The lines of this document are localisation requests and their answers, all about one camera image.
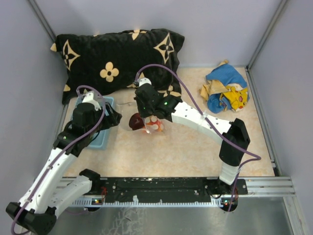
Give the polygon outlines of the clear polka dot zip bag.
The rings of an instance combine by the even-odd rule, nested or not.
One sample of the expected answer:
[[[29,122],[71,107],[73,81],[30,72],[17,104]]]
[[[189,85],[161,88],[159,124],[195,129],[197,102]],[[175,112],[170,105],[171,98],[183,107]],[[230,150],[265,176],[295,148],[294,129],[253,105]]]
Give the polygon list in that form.
[[[116,110],[122,115],[119,127],[125,131],[147,134],[165,133],[163,121],[156,116],[141,117],[135,101],[117,103]]]

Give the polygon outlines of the dark purple toy fruit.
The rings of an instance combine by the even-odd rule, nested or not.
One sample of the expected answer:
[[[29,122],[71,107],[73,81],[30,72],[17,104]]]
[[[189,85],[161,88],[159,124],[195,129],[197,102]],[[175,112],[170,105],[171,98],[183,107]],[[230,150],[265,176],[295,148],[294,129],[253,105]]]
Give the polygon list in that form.
[[[129,120],[129,127],[135,131],[143,128],[145,126],[143,119],[139,113],[135,113],[131,116]]]

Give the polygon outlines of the light blue plastic basket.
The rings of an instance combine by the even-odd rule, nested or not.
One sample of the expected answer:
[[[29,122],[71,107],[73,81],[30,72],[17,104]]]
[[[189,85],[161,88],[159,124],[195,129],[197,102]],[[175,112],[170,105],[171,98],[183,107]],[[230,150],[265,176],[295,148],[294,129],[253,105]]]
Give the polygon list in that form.
[[[100,97],[101,110],[96,111],[94,106],[89,103],[82,103],[83,96],[78,99],[73,110],[71,120],[69,122],[69,129],[73,130],[79,136],[83,135],[91,128],[93,128],[99,119],[105,115],[105,105],[111,105],[114,108],[114,101],[112,97]],[[106,148],[110,130],[100,130],[100,123],[92,132],[91,136],[87,136],[90,140],[87,148],[93,150],[104,150]]]

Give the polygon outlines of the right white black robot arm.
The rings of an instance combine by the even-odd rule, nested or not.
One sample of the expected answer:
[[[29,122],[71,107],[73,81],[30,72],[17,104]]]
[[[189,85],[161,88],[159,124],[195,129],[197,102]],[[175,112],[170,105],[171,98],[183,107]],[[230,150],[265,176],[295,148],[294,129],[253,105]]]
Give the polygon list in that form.
[[[245,123],[238,118],[227,121],[201,113],[178,96],[164,96],[156,91],[147,78],[140,79],[136,84],[138,88],[134,100],[143,119],[155,116],[190,127],[209,136],[221,146],[219,157],[222,168],[218,186],[221,192],[231,193],[236,187],[235,178],[244,155],[238,147],[247,150],[250,144]]]

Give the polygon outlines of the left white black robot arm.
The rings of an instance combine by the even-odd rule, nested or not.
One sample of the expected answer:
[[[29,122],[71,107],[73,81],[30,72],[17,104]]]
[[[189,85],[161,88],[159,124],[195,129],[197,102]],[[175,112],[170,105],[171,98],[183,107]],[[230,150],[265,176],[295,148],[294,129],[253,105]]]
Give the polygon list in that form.
[[[100,175],[85,169],[61,192],[54,191],[64,172],[87,147],[95,133],[115,127],[122,115],[105,102],[104,106],[80,103],[73,111],[72,119],[53,144],[50,156],[33,185],[18,202],[10,202],[6,212],[13,219],[11,233],[15,226],[37,235],[48,234],[63,211],[80,196],[96,194],[102,188]]]

